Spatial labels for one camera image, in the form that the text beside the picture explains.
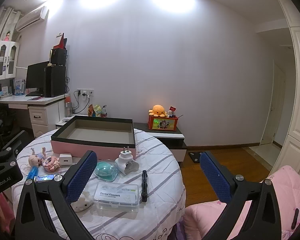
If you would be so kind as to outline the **blue tube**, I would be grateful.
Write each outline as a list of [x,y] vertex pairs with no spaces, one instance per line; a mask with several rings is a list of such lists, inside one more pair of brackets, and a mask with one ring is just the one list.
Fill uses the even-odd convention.
[[31,170],[29,172],[29,174],[27,175],[27,180],[32,179],[34,180],[34,178],[38,175],[38,167],[33,166],[31,167]]

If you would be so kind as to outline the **small baby doll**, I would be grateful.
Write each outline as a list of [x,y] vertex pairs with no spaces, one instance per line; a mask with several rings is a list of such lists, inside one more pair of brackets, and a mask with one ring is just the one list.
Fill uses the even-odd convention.
[[31,167],[42,166],[44,160],[46,159],[46,148],[43,147],[42,151],[38,154],[35,152],[34,148],[31,148],[32,154],[29,156],[28,162]]

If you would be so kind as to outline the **white small toy figure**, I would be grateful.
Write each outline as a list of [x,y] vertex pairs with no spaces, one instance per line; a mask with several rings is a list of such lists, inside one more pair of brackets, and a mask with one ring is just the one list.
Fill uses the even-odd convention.
[[93,205],[93,197],[88,191],[83,191],[76,202],[71,203],[75,212],[81,212]]

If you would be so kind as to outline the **white square charger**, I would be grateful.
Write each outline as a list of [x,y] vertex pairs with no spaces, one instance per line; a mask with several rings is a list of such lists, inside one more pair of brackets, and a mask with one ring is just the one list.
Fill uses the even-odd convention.
[[63,153],[59,155],[59,163],[61,166],[72,165],[72,155],[70,153]]

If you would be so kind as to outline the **clear dental flossers box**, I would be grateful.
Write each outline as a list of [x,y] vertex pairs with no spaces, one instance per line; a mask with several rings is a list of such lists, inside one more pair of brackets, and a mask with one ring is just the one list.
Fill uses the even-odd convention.
[[98,209],[136,213],[139,211],[139,185],[101,181],[93,195]]

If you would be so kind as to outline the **teal brush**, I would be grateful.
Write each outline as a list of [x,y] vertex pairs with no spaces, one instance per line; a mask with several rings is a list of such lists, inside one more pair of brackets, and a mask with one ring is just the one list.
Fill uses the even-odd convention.
[[117,163],[112,160],[99,161],[94,169],[94,175],[102,181],[113,182],[118,175]]

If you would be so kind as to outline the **white plug adapter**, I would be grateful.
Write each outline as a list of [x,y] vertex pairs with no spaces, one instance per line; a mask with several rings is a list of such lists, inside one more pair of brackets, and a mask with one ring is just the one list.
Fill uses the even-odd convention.
[[139,170],[139,163],[134,160],[133,155],[129,147],[123,148],[118,158],[115,160],[119,171],[127,175],[131,172],[137,172]]

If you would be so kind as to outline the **black hair clip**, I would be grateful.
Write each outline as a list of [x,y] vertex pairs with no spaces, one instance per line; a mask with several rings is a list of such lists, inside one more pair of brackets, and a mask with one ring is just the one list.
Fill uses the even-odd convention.
[[147,178],[148,178],[148,175],[147,175],[147,171],[146,170],[143,170],[142,171],[142,192],[141,192],[141,199],[142,199],[142,202],[147,202],[147,198],[148,198],[148,192],[147,192]]

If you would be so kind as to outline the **pink scrunchie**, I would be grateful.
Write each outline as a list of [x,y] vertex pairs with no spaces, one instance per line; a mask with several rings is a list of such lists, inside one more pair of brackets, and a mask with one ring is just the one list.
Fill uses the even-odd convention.
[[46,172],[55,172],[61,167],[59,158],[57,158],[53,155],[47,157],[43,161],[42,166]]

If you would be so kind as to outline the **white desk with drawers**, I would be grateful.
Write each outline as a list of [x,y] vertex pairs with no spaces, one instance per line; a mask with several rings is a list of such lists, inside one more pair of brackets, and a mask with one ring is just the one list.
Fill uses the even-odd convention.
[[56,128],[56,124],[65,118],[65,99],[70,94],[53,98],[41,98],[25,95],[12,95],[0,99],[1,105],[9,109],[27,111],[34,137],[37,138]]

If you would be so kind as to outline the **pink black storage box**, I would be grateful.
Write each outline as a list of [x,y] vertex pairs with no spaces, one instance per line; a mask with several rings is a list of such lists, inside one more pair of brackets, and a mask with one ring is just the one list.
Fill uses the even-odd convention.
[[115,160],[126,149],[136,158],[133,120],[76,115],[51,135],[51,146],[73,157],[91,150],[99,160]]

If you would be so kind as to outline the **white glass-door cabinet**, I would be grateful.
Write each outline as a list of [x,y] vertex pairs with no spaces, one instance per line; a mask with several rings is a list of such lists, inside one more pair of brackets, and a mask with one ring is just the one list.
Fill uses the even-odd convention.
[[0,41],[0,80],[15,78],[20,44]]

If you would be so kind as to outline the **black white low cabinet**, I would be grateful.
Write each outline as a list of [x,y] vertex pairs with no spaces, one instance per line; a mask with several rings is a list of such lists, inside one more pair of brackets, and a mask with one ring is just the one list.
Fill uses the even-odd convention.
[[178,162],[182,162],[185,157],[187,146],[184,142],[185,137],[181,131],[160,131],[150,130],[147,128],[147,124],[133,123],[135,134],[136,154],[137,148],[141,146],[142,141],[137,139],[138,135],[145,135],[144,141],[150,141],[158,139],[160,144],[165,145],[168,149],[172,150],[172,153]]

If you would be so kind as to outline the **small black box on top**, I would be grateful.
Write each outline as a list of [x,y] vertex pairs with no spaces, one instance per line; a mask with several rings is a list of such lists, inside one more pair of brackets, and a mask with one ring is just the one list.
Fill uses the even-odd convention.
[[52,65],[65,65],[67,57],[67,50],[56,48],[50,50],[50,63]]

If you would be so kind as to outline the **beige curtain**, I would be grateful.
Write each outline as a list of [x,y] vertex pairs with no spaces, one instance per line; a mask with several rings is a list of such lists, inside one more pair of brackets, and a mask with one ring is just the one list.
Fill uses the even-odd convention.
[[12,7],[0,7],[0,41],[6,37],[8,32],[10,32],[9,41],[13,41],[17,37],[15,28],[20,16],[21,12]]

